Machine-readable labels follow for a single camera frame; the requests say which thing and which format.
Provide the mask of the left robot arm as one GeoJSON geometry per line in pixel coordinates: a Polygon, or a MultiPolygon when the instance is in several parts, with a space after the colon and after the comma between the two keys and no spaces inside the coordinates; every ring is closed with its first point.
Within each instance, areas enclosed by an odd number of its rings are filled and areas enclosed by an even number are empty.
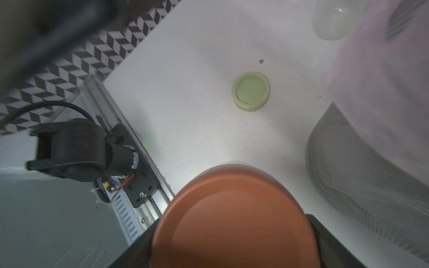
{"type": "MultiPolygon", "coordinates": [[[[2,1],[1,97],[98,30],[119,29],[157,1],[2,1]]],[[[134,153],[106,142],[107,132],[82,108],[47,100],[1,119],[5,127],[47,106],[70,108],[79,118],[38,124],[1,136],[2,180],[73,179],[90,182],[130,171],[134,153]]]]}

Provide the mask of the grey mesh waste bin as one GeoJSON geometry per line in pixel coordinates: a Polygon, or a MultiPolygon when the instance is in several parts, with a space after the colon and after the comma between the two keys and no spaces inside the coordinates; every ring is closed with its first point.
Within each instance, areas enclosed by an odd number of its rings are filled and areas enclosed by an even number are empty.
{"type": "Polygon", "coordinates": [[[311,132],[306,162],[313,184],[335,209],[428,261],[428,186],[367,145],[335,105],[311,132]]]}

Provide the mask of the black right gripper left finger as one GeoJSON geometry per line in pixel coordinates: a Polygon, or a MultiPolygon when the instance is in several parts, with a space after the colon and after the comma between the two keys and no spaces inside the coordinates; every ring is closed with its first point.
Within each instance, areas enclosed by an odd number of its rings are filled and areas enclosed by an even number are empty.
{"type": "Polygon", "coordinates": [[[149,268],[156,227],[149,227],[108,268],[149,268]]]}

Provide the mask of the light green jar lid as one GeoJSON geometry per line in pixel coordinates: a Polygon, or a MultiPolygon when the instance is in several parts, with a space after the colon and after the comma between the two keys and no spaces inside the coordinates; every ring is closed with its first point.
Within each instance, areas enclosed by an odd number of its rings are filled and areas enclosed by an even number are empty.
{"type": "Polygon", "coordinates": [[[255,112],[264,107],[269,99],[270,81],[261,72],[244,73],[234,81],[231,95],[238,109],[255,112]]]}

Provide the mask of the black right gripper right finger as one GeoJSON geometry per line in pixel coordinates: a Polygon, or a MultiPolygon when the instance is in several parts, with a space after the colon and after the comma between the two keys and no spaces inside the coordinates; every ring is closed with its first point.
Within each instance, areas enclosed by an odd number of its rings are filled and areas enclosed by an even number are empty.
{"type": "Polygon", "coordinates": [[[321,268],[366,268],[315,216],[306,216],[315,234],[321,268]]]}

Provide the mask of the glass jar with mung beans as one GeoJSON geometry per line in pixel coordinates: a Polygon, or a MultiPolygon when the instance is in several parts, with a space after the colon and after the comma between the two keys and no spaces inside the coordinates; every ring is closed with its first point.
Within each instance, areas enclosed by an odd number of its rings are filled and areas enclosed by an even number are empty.
{"type": "Polygon", "coordinates": [[[368,0],[318,0],[312,29],[323,40],[342,39],[352,32],[371,3],[368,0]]]}

